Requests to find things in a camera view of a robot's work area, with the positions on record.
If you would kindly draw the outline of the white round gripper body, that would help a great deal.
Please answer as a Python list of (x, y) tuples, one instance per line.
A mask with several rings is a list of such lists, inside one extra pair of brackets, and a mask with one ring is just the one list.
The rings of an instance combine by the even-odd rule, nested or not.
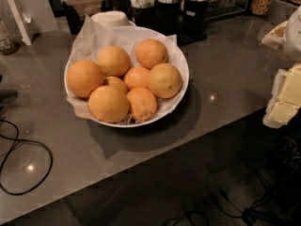
[(287, 23), (283, 48), (291, 60), (301, 61), (301, 6), (292, 14)]

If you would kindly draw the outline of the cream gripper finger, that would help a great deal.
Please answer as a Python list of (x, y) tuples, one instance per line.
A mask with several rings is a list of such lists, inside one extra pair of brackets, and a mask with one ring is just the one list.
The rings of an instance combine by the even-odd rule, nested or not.
[(269, 33), (267, 33), (263, 37), (261, 43), (265, 46), (277, 50), (280, 45), (284, 44), (284, 33), (287, 24), (287, 21), (278, 24), (275, 28), (273, 28)]
[(297, 114), (301, 108), (301, 63), (288, 71), (279, 69), (272, 87), (272, 98), (265, 110), (263, 124), (278, 129)]

